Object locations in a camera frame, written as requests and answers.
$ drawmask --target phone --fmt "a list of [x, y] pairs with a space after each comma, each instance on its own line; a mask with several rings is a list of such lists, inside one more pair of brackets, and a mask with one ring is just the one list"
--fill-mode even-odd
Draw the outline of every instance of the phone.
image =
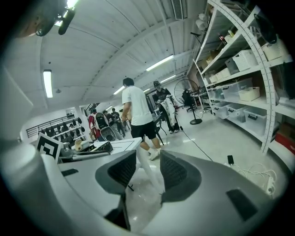
[[228, 160], [230, 165], [234, 164], [234, 158], [232, 157], [232, 155], [227, 156], [227, 160]]

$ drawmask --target black hair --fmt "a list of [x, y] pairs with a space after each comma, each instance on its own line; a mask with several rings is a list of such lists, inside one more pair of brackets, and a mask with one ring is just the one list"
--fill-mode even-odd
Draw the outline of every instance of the black hair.
[[133, 81], [133, 79], [131, 79], [131, 78], [125, 78], [125, 79], [123, 80], [123, 85], [126, 85], [126, 86], [134, 85], [134, 81]]

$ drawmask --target floor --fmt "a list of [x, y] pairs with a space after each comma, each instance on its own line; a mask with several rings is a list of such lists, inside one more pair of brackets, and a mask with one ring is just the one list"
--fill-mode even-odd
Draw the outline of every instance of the floor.
[[[202, 116], [200, 110], [196, 110], [196, 114]], [[261, 163], [268, 170], [274, 170], [277, 175], [276, 190], [272, 197], [276, 198], [283, 193], [288, 182], [284, 168], [280, 166], [281, 163], [277, 161], [278, 157], [274, 153], [269, 152], [266, 156], [262, 155], [259, 140], [230, 121], [222, 120], [210, 113], [204, 113], [203, 122], [197, 125], [190, 125], [189, 122], [193, 118], [192, 111], [186, 112], [186, 109], [180, 108], [178, 119], [184, 132], [180, 131], [173, 134], [169, 134], [167, 124], [162, 123], [163, 129], [167, 132], [167, 135], [162, 130], [159, 132], [164, 142], [164, 146], [162, 146], [164, 150], [180, 152], [206, 160], [209, 160], [206, 156], [208, 155], [213, 161], [221, 164], [227, 163], [227, 156], [232, 155], [235, 164], [241, 169], [249, 169], [253, 164]], [[130, 132], [126, 133], [126, 138], [131, 138]], [[147, 143], [152, 146], [150, 140], [147, 140]], [[151, 161], [150, 166], [159, 182], [164, 186], [159, 171], [159, 159]], [[255, 165], [251, 168], [251, 171], [262, 172], [264, 167]], [[248, 174], [247, 178], [263, 190], [266, 189], [267, 178], [253, 174]], [[142, 168], [134, 174], [131, 183], [135, 191], [126, 190], [127, 211], [131, 230], [139, 233], [160, 209], [161, 199]]]

